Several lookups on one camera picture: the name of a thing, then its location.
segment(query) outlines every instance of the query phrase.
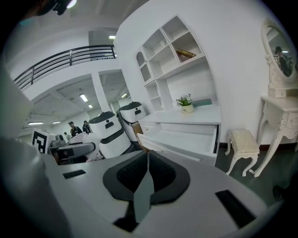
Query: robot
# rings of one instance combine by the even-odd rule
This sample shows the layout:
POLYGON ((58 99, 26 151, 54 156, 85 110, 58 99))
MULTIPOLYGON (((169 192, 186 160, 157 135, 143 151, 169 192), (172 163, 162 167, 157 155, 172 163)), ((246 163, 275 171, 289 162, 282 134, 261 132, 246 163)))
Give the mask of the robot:
POLYGON ((137 142, 132 124, 139 119, 146 117, 146 112, 140 102, 131 102, 126 106, 120 107, 118 110, 119 119, 123 124, 125 132, 130 141, 137 142))
POLYGON ((99 148, 106 159, 132 152, 133 145, 114 113, 103 112, 89 124, 94 134, 101 138, 99 148))

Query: black railing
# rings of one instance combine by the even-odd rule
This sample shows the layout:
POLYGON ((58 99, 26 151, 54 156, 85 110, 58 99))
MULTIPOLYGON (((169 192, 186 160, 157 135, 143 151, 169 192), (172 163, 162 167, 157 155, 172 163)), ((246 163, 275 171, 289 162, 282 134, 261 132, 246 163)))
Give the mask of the black railing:
POLYGON ((24 89, 60 69, 99 59, 115 59, 114 46, 84 46, 63 51, 33 65, 17 77, 14 82, 20 89, 24 89))

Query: ceiling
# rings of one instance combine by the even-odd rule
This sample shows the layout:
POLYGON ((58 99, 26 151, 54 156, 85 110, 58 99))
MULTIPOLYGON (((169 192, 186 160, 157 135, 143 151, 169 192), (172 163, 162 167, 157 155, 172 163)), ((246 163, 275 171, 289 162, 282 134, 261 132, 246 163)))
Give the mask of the ceiling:
MULTIPOLYGON (((108 103, 117 101, 129 92, 121 71, 100 75, 102 87, 108 103)), ((63 85, 48 92, 46 96, 34 102, 29 117, 23 123, 21 135, 32 133, 33 127, 40 129, 52 126, 55 121, 64 121, 82 112, 100 107, 91 75, 82 80, 63 85), (88 102, 84 102, 80 94, 84 94, 88 102), (29 126, 29 122, 44 122, 41 126, 29 126)))
POLYGON ((50 11, 43 16, 32 17, 15 27, 4 49, 5 58, 9 62, 32 44, 65 31, 111 27, 114 28, 112 32, 116 33, 120 24, 147 1, 77 0, 61 16, 50 11))

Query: curved stool leg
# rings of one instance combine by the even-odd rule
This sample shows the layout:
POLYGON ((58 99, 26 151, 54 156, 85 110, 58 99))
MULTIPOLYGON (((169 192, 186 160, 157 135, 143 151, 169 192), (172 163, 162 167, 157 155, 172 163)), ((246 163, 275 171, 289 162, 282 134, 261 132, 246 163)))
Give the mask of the curved stool leg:
POLYGON ((256 162, 257 162, 257 158, 258 158, 258 156, 256 155, 256 156, 253 156, 252 158, 251 158, 251 163, 243 170, 243 173, 242 173, 242 177, 245 177, 246 176, 246 172, 248 171, 248 170, 250 170, 250 168, 252 168, 255 164, 256 164, 256 162))
POLYGON ((229 171, 226 172, 227 175, 229 175, 229 174, 231 173, 231 171, 232 171, 232 169, 233 169, 235 163, 236 163, 237 160, 239 160, 239 159, 240 159, 240 158, 239 158, 237 155, 234 154, 233 159, 232 159, 232 162, 231 162, 231 165, 230 165, 230 169, 229 169, 229 171))
POLYGON ((225 153, 225 155, 228 155, 230 153, 230 149, 231 149, 231 133, 229 133, 229 136, 228 136, 228 151, 225 153))

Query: man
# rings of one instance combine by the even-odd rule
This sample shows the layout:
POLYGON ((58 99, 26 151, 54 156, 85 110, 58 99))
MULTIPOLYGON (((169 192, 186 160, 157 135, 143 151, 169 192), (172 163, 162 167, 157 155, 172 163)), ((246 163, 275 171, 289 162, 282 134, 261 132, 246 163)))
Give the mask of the man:
POLYGON ((65 135, 67 141, 70 143, 71 136, 68 135, 66 132, 64 132, 64 135, 65 135))
POLYGON ((284 75, 289 77, 292 74, 292 62, 286 55, 283 54, 283 50, 280 46, 275 48, 275 54, 278 55, 278 60, 284 75))
POLYGON ((84 121, 83 131, 86 132, 87 134, 92 132, 91 127, 87 121, 84 121))
POLYGON ((71 127, 70 134, 72 137, 76 136, 77 134, 82 133, 82 130, 78 126, 75 126, 73 121, 69 122, 68 124, 71 127))

